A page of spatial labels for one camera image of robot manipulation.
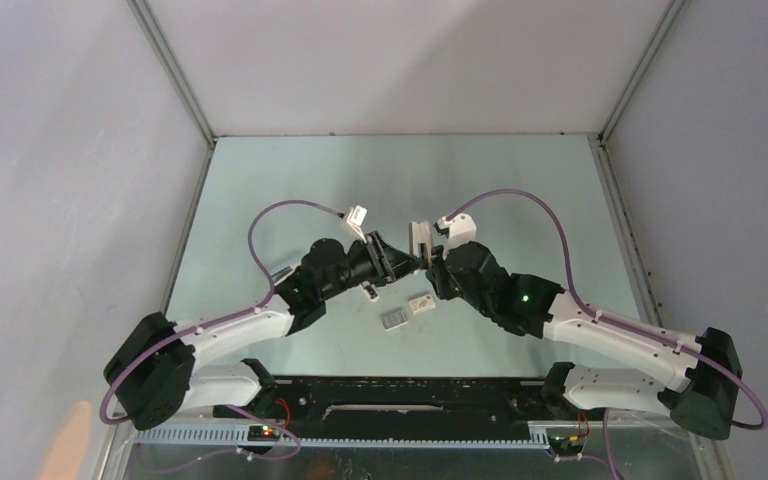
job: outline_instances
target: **small white object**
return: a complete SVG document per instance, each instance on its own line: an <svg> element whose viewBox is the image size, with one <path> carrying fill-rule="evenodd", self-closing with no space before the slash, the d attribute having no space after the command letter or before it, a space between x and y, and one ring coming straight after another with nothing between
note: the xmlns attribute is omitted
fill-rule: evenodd
<svg viewBox="0 0 768 480"><path fill-rule="evenodd" d="M363 282L360 286L360 289L363 291L363 294L366 295L366 298L372 303L377 302L378 299L381 298L381 294L378 292L378 289L375 288L375 285L369 282Z"/></svg>
<svg viewBox="0 0 768 480"><path fill-rule="evenodd" d="M349 232L349 235L366 243L366 235L364 235L363 229L361 228L364 218L366 218L366 209L360 205L355 205L349 209L349 213L343 217L342 225L343 228Z"/></svg>
<svg viewBox="0 0 768 480"><path fill-rule="evenodd" d="M410 306L411 312L413 312L414 315L419 315L422 312L433 310L437 307L437 304L434 303L434 297L432 297L430 293L426 293L422 296L412 298L408 301L408 306Z"/></svg>

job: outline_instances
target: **cable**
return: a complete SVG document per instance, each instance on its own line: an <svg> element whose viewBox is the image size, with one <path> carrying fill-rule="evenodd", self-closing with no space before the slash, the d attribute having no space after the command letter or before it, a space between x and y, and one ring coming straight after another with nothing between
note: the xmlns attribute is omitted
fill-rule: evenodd
<svg viewBox="0 0 768 480"><path fill-rule="evenodd" d="M564 232L564 228L561 226L561 222L560 220L558 220L558 216L555 214L555 212L549 207L549 205L546 202L544 202L537 195L534 195L533 193L530 193L530 192L526 192L525 190L520 190L518 188L502 188L499 190L491 190L489 192L482 193L481 195L478 195L477 197L472 198L471 200L463 204L460 208L458 208L457 210L449 214L446 217L446 219L451 220L458 214L462 213L467 208L475 205L476 203L486 198L494 197L496 195L519 195L519 196L528 198L534 203L540 205L540 207L549 215L549 217L552 219L552 223L555 224L555 228L558 230L558 235L561 237L561 247L564 253L564 268L566 270L567 285L569 286L569 292L572 295L573 300L575 300L575 303L578 305L578 307L582 311L586 312L591 317L596 316L596 311L590 308L590 306L584 300L581 299L581 296L578 294L578 291L575 288L575 283L573 282L573 278L572 278L572 265L571 265L570 251L569 251L569 243L567 242L567 236L566 236L566 233ZM737 387L740 388L740 390L742 390L744 394L746 394L746 396L749 398L752 404L755 405L755 408L758 410L758 413L761 416L761 421L757 424L750 424L750 423L744 423L744 422L738 422L736 420L732 420L731 422L732 425L734 425L735 427L743 428L747 430L762 430L768 427L768 412L767 412L767 408L761 402L761 399L758 397L758 395L755 394L754 391L752 391L751 388L749 388L749 385L744 383L743 380L741 380L737 375L730 372L727 368L711 360L705 355L702 355L701 353L698 353L688 348L685 345L679 346L677 342L675 342L670 338L658 335L656 333L649 332L647 330L636 327L634 325L628 325L616 318L611 317L610 315L601 315L599 317L599 321L605 322L606 324L619 328L621 330L625 330L626 332L633 333L638 336L647 338L649 340L667 345L673 349L679 348L680 349L679 351L681 353L690 355L696 360L713 368L714 370L719 372L721 375L728 378L731 382L734 382L734 384L737 385Z"/></svg>
<svg viewBox="0 0 768 480"><path fill-rule="evenodd" d="M287 401L283 398L279 398L278 400L275 400L275 403L277 405L281 405L284 407L284 413L287 414L287 419L284 420L284 428L289 428L290 426L290 418L292 418L292 415L290 415L290 406L287 404Z"/></svg>
<svg viewBox="0 0 768 480"><path fill-rule="evenodd" d="M275 430L280 431L282 434L286 435L287 437L290 438L290 440L293 441L293 443L295 444L295 448L293 448L293 451L290 452L290 453L285 453L283 455L274 455L274 456L273 455L261 455L259 453L250 452L250 451L245 450L245 449L240 448L240 447L220 448L220 449L213 450L211 452L205 453L204 455L199 455L198 457L196 457L196 458L194 458L194 459L192 459L192 460L190 460L188 462L182 463L180 465L175 465L174 467L166 467L166 468L152 468L152 467L149 467L149 466L147 466L145 464L145 461L144 461L142 455L140 455L139 457L137 457L137 460L139 462L140 468L142 468L143 470L145 470L145 471L147 471L149 473L153 473L155 475L165 475L167 473L173 473L173 472L177 472L177 471L180 471L180 470L184 470L184 469L190 468L193 465L195 465L195 464L197 464L197 463L199 463L201 461L207 460L209 458L213 458L213 457L216 457L216 456L219 456L219 455L225 455L225 454L229 454L229 453L236 453L238 455L245 454L246 458L249 459L249 460L251 460L252 458L257 458L257 459L260 459L260 460L268 460L268 461L271 461L271 462L275 462L275 461L279 461L279 460L287 460L288 458L291 458L291 457L295 456L302 449L302 442L299 439L299 437L295 436L289 430L286 430L287 423L285 423L284 427L282 428L282 427L278 426L275 423L272 423L272 422L266 421L266 420L264 420L262 418L256 417L255 415L253 415L253 414L243 410L240 407L236 407L234 405L225 405L225 406L230 408L234 412L236 412L236 413L238 413L238 414L240 414L240 415L250 419L250 420L254 420L257 423L261 423L263 425L270 426L270 427L274 428ZM287 418L289 418L289 415L290 415L289 406L286 406L285 408L287 409Z"/></svg>
<svg viewBox="0 0 768 480"><path fill-rule="evenodd" d="M334 215L336 217L342 218L344 216L343 213L338 212L337 210L334 210L333 208L326 207L324 205L320 205L316 202L311 202L308 200L284 200L281 202L273 203L272 205L269 205L268 207L264 208L260 211L260 213L257 214L257 216L252 221L251 225L249 225L247 240L249 245L249 253L251 254L252 260L254 260L254 263L257 265L257 268L263 273L263 275L266 277L267 282L269 282L269 290L266 293L266 296L263 297L261 301L259 301L257 304L255 304L253 307L246 308L244 310L240 310L239 312L231 313L213 320L209 320L206 322L202 322L199 325L194 325L188 328L185 328L181 330L180 332L176 332L173 335L170 335L169 337L164 338L163 340L157 342L156 344L149 347L146 351L141 353L137 358L134 359L130 364L128 364L122 371L119 373L119 375L116 377L115 380L110 384L110 388L107 390L107 392L104 394L104 397L102 398L101 405L99 406L98 415L101 421L107 425L117 425L122 422L125 422L128 420L127 416L124 417L116 417L113 418L107 414L107 410L109 409L110 402L113 399L113 396L116 394L116 391L119 389L119 387L122 386L122 383L125 381L128 376L134 372L134 370L137 369L143 362L145 362L149 357L163 349L163 347L169 345L170 343L180 340L181 338L184 338L188 335L192 335L196 332L197 329L209 329L212 327L215 327L217 325L222 325L224 323L231 322L233 320L237 320L241 317L245 317L247 315L250 315L254 312L256 308L263 308L265 307L269 301L272 299L272 297L275 295L275 281L272 279L272 275L270 275L269 270L266 268L266 266L263 264L263 262L258 258L257 253L254 251L254 229L257 226L258 222L266 215L267 213L271 212L272 210L275 210L278 207L282 207L285 205L305 205L309 207L313 207L319 210L322 210L325 213L329 213L331 215ZM240 415L243 415L244 417L247 417L249 419L255 420L257 422L261 422L266 425L270 425L279 432L281 432L283 435L287 435L291 439L294 439L297 442L297 448L294 450L294 452L290 455L295 455L298 453L298 450L301 449L301 443L298 442L298 438L295 437L289 430L286 430L285 428L271 424L269 422L266 422L263 419L260 419L258 417L255 417L254 415L238 408L233 405L228 405L228 408L231 410L234 410L235 412L239 413ZM218 455L218 453L211 452L211 456ZM289 458L290 456L276 456L276 457L264 457L262 455L257 454L251 454L254 458L262 458L267 460L276 460L276 459L283 459L283 458Z"/></svg>
<svg viewBox="0 0 768 480"><path fill-rule="evenodd" d="M610 408L606 408L605 414L602 415L602 437L605 439L605 455L608 457L608 470L611 471L614 480L622 480L622 475L617 471L617 466L614 463L614 452L611 449L611 436L608 434L608 412L610 410Z"/></svg>
<svg viewBox="0 0 768 480"><path fill-rule="evenodd" d="M582 455L581 457L579 457L577 455L574 456L574 457L561 457L558 454L556 454L554 451L552 451L551 448L548 449L548 450L543 450L543 451L546 453L546 455L549 455L550 457L552 457L553 460L555 460L557 462L579 462L581 460L590 460L590 461L593 461L593 462L596 462L596 463L602 465L603 467L605 467L605 468L607 468L609 470L611 469L611 466L608 464L608 462L606 462L605 460L603 460L603 459L601 459L601 458L599 458L599 457L597 457L595 455ZM616 472L616 475L614 476L614 479L615 480L625 480L625 477L623 477L621 473Z"/></svg>

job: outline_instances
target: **gray wall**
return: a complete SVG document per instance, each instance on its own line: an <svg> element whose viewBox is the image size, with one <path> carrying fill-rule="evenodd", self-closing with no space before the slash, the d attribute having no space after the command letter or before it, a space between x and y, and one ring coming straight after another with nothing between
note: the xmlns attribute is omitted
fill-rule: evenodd
<svg viewBox="0 0 768 480"><path fill-rule="evenodd" d="M206 148L128 5L0 0L0 479L160 307Z"/></svg>
<svg viewBox="0 0 768 480"><path fill-rule="evenodd" d="M729 331L768 407L768 1L691 2L609 147L666 321ZM727 448L768 478L768 431Z"/></svg>

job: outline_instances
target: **metal frame edge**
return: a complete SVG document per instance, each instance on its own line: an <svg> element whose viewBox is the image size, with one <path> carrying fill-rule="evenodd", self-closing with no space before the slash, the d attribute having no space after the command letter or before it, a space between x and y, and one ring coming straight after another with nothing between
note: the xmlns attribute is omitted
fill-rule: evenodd
<svg viewBox="0 0 768 480"><path fill-rule="evenodd" d="M175 289L175 281L178 279L178 272L181 270L181 262L184 260L184 250L187 248L187 241L190 239L190 232L193 229L193 221L196 218L201 194L204 191L204 184L207 181L207 172L210 170L210 163L213 161L213 152L215 148L209 148L205 155L204 162L199 172L196 189L193 192L193 198L190 201L190 208L187 211L187 219L184 222L184 232L178 241L178 249L175 251L175 259L172 263L172 270L169 272L169 279L166 281L166 288L163 291L160 310L165 312L169 308L169 302L172 300L172 291Z"/></svg>
<svg viewBox="0 0 768 480"><path fill-rule="evenodd" d="M675 28L679 16L689 3L690 0L671 0L669 5L667 5L664 14L661 15L661 19L658 21L658 26L655 27L655 31L649 38L649 43L646 44L646 48L640 55L640 59L637 60L637 64L634 66L631 76L623 87L620 97L611 109L608 119L605 120L605 125L602 127L601 131L601 136L605 143L607 143L614 134L614 130L617 128L617 124L622 118L623 113L625 113L625 109L628 107L629 102L631 102L634 94L637 93L637 89L640 87L640 83L646 76L646 73L652 67L655 57L669 37L670 32Z"/></svg>
<svg viewBox="0 0 768 480"><path fill-rule="evenodd" d="M196 97L189 80L187 80L186 75L184 75L181 65L178 63L178 59L175 57L175 53L169 45L169 41L163 34L163 30L157 22L157 17L154 15L154 11L151 9L151 6L149 6L147 0L128 0L128 5L131 7L131 11L137 19L137 23L140 24L143 33L145 33L146 39L151 44L152 50L157 54L157 58L160 60L163 70L166 71L169 81L172 83L172 86L178 93L178 97L184 104L184 108L187 109L190 118L192 118L196 127L198 127L208 148L212 149L216 145L216 134L214 134L210 122L207 121L204 110L202 109L201 104L199 104L198 98Z"/></svg>
<svg viewBox="0 0 768 480"><path fill-rule="evenodd" d="M596 162L596 171L602 183L602 190L608 201L611 220L614 222L614 229L620 242L623 261L633 281L632 293L638 304L640 318L648 323L663 327L658 308L659 303L655 299L652 288L651 272L646 268L640 252L637 237L634 235L632 220L623 200L617 175L611 165L604 141L601 135L595 134L588 136L588 140L593 152L593 159ZM690 435L690 443L702 480L735 480L734 470L731 467L723 442Z"/></svg>
<svg viewBox="0 0 768 480"><path fill-rule="evenodd" d="M593 153L593 161L596 164L596 173L602 184L602 192L608 202L608 211L611 221L614 223L614 231L620 244L620 253L626 266L626 271L632 280L632 294L637 303L638 314L644 322L663 327L661 315L658 311L658 302L652 291L649 281L650 272L646 269L640 247L634 236L631 219L628 215L625 202L620 193L616 173L611 166L608 152L605 150L599 135L592 134L587 137L590 150Z"/></svg>

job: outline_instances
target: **purple cable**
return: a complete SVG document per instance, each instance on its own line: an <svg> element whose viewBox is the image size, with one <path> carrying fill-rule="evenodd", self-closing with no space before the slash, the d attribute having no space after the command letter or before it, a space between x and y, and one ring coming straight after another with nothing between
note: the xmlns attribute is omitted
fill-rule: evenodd
<svg viewBox="0 0 768 480"><path fill-rule="evenodd" d="M199 462L201 462L203 460L207 460L208 458L216 457L216 456L219 456L219 455L225 455L225 454L229 454L229 453L236 453L238 455L245 455L246 458L251 457L251 458L257 458L257 459L260 459L260 460L268 460L268 461L271 461L271 462L276 462L276 461L279 461L279 460L287 460L288 458L294 457L302 449L302 441L299 440L299 437L295 436L292 432L290 432L286 428L284 428L284 427L282 427L282 426L280 426L280 425L278 425L276 423L272 423L272 422L266 421L266 420L264 420L262 418L258 418L256 416L252 415L251 413L243 410L240 407L236 407L234 405L225 405L225 406L230 408L234 412L236 412L236 413L238 413L238 414L240 414L240 415L250 419L250 420L254 420L255 422L262 423L264 425L267 425L267 426L270 426L270 427L274 428L275 430L280 431L281 433L283 433L284 435L289 437L290 440L293 441L293 443L295 444L295 448L293 448L292 452L285 453L285 454L282 454L282 455L261 455L259 453L249 452L248 450L244 450L242 448L237 448L237 447L220 448L220 449L213 450L211 452L205 453L204 455L199 455L198 457L190 460L189 462L182 463L181 465L176 465L174 467L166 467L166 468L151 468L151 467L149 467L149 466L147 466L145 464L145 462L143 461L142 456L140 456L138 458L139 463L140 463L140 467L143 470L145 470L145 471L147 471L149 473L153 473L153 474L156 474L156 475L165 475L167 473L177 472L179 470L184 470L184 469L190 468L193 465L195 465L195 464L197 464L197 463L199 463Z"/></svg>
<svg viewBox="0 0 768 480"><path fill-rule="evenodd" d="M611 450L611 436L608 435L608 412L610 410L610 408L606 408L605 414L602 415L602 438L604 438L605 452L608 457L608 470L611 471L614 480L623 480L622 475L617 471L616 463L614 463L614 452Z"/></svg>
<svg viewBox="0 0 768 480"><path fill-rule="evenodd" d="M595 455L582 455L581 458L579 458L577 456L576 457L560 457L551 448L549 450L543 450L543 451L546 452L546 455L549 455L553 459L557 458L559 462L578 462L578 461L581 461L581 460L591 460L591 461L594 461L594 462L602 465L603 467L607 468L608 470L611 469L611 466L610 466L610 464L608 462L606 462L605 460L603 460L603 459L601 459L601 458L599 458L599 457L597 457ZM617 472L617 475L614 476L614 479L615 480L625 480L625 477L623 477L621 473Z"/></svg>
<svg viewBox="0 0 768 480"><path fill-rule="evenodd" d="M496 195L519 195L522 197L526 197L529 200L532 200L536 204L540 205L540 207L549 215L549 217L552 219L552 223L555 224L555 228L558 230L558 235L561 237L561 247L563 248L563 252L564 252L564 269L566 270L566 277L567 277L567 284L569 285L569 292L572 295L573 300L575 300L575 303L578 305L578 307L582 311L586 312L591 317L596 316L596 311L590 308L590 306L588 306L587 303L581 299L581 296L579 296L578 291L575 288L575 283L573 282L573 279L572 279L572 265L570 261L569 244L567 242L566 233L564 233L564 228L561 226L561 222L560 220L558 220L558 216L555 215L555 212L552 211L549 205L546 204L546 202L544 202L537 195L526 192L524 190L520 190L518 188L502 188L499 190L491 190L489 192L482 193L481 195L478 195L477 197L466 202L465 204L463 204L463 206L461 206L460 208L458 208L457 210L449 214L446 217L446 219L451 220L456 215L462 213L464 210L475 205L476 203L484 200L485 198L494 197ZM599 321L605 322L606 324L619 328L621 330L625 330L626 332L633 333L635 335L639 335L649 340L667 345L673 349L678 347L678 344L675 341L667 337L663 337L661 335L649 332L647 330L636 327L634 325L625 324L609 315L601 315L599 317ZM730 381L734 382L734 384L737 385L737 387L740 388L743 391L743 393L746 394L747 397L749 397L749 400L752 402L753 405L755 405L755 408L758 409L758 413L761 415L760 423L750 424L750 423L743 423L743 422L738 422L736 420L732 420L731 422L732 425L734 425L735 427L743 428L747 430L762 430L768 427L767 408L761 402L761 399L758 397L758 395L756 395L755 392L753 392L752 389L749 388L749 385L744 383L743 380L741 380L737 375L733 374L732 372L730 372L728 369L726 369L719 363L711 360L710 358L706 357L705 355L702 355L699 352L696 352L684 345L681 346L681 349L679 351L681 353L690 355L696 360L708 365L709 367L713 368L714 370L722 374L724 377L728 378Z"/></svg>
<svg viewBox="0 0 768 480"><path fill-rule="evenodd" d="M113 400L113 396L116 394L116 391L119 389L119 387L122 386L122 383L125 381L126 378L128 378L128 375L134 372L134 370L137 369L143 362L146 361L149 357L154 355L155 353L159 352L163 347L169 345L170 343L180 340L183 337L186 337L187 335L192 335L196 332L198 328L208 329L215 327L217 325L221 325L233 320L236 320L240 317L244 317L246 315L251 314L254 312L255 308L262 308L269 303L269 300L272 299L272 297L275 295L275 282L272 280L272 275L270 275L269 270L266 268L266 266L263 264L263 262L260 261L260 258L258 258L257 254L254 251L254 241L253 241L253 234L254 234L254 228L257 226L257 223L260 221L261 218L263 218L264 215L271 212L272 210L275 210L278 207L282 207L284 205L306 205L309 207L317 208L319 210L322 210L325 213L330 213L331 215L337 216L342 218L343 214L338 212L337 210L334 210L333 208L329 208L323 205L320 205L316 202L311 202L308 200L284 200L282 202L273 203L272 205L264 208L261 210L260 213L257 214L257 216L252 221L251 225L249 225L249 231L248 231L248 244L249 244L249 253L252 256L252 259L254 260L254 263L257 264L257 268L260 269L261 272L263 272L263 275L266 277L266 280L269 282L269 291L266 293L266 296L263 297L263 300L258 302L255 306L249 307L245 310L240 310L239 312L231 313L219 318L216 318L214 320L210 320L207 322L202 322L199 325L194 325L192 327L185 328L184 330L181 330L180 332L176 332L174 335L171 335L169 337L164 338L163 340L155 343L151 347L149 347L146 351L141 353L137 358L134 359L133 362L129 363L121 373L116 377L115 380L113 380L113 383L110 384L110 388L107 389L107 392L104 394L104 398L101 400L101 405L98 409L98 416L101 419L102 423L105 423L107 425L117 425L122 422L125 422L128 420L127 416L124 417L117 417L113 418L107 414L107 410L109 408L110 402ZM275 424L270 424L269 422L266 422L263 419L260 419L258 417L255 417L254 415L238 408L233 405L228 405L228 407L237 413L250 418L252 420L262 422L266 425L273 426L276 430L281 432L284 435L287 435L288 437L295 439L298 441L298 438L296 438L290 431L286 430L283 427L280 427ZM292 454L289 456L275 456L275 457L269 457L269 460L283 460L284 458L289 458L290 456L295 455L298 453L298 450L301 448L301 444L297 442L296 450L293 451ZM210 456L218 455L218 453L211 452ZM256 456L255 458L265 458L263 456Z"/></svg>

